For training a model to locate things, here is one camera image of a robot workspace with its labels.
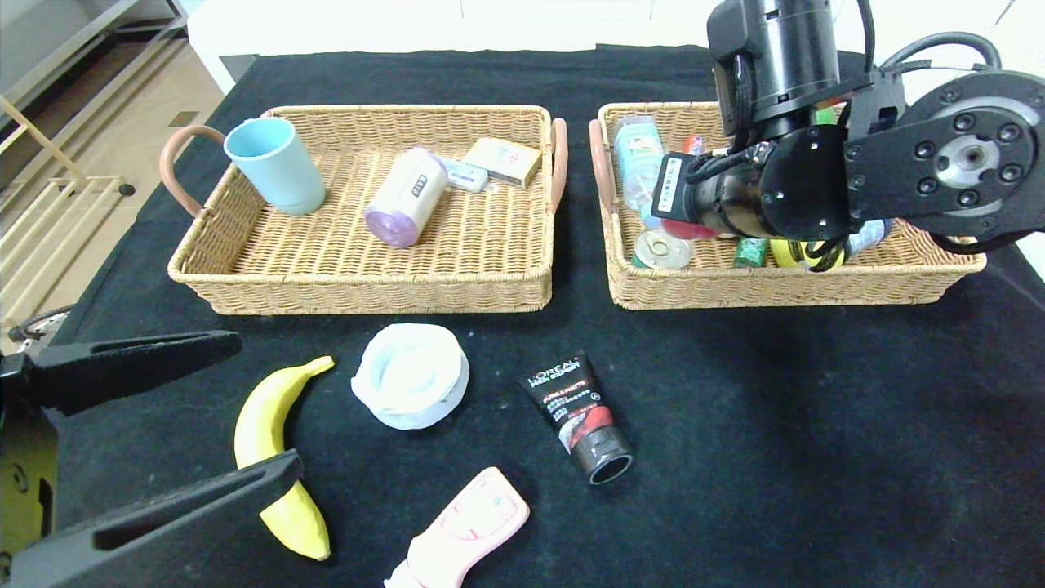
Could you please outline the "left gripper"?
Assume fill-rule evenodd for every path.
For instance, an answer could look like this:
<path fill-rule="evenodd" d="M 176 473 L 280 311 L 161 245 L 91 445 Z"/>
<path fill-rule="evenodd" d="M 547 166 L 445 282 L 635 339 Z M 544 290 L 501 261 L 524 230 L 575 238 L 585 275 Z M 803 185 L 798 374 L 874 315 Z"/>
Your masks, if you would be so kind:
<path fill-rule="evenodd" d="M 304 469 L 294 449 L 49 536 L 56 521 L 57 434 L 41 407 L 74 416 L 220 363 L 241 349 L 238 332 L 215 330 L 52 345 L 3 356 L 3 583 L 170 586 L 198 573 L 220 542 L 287 494 Z"/>

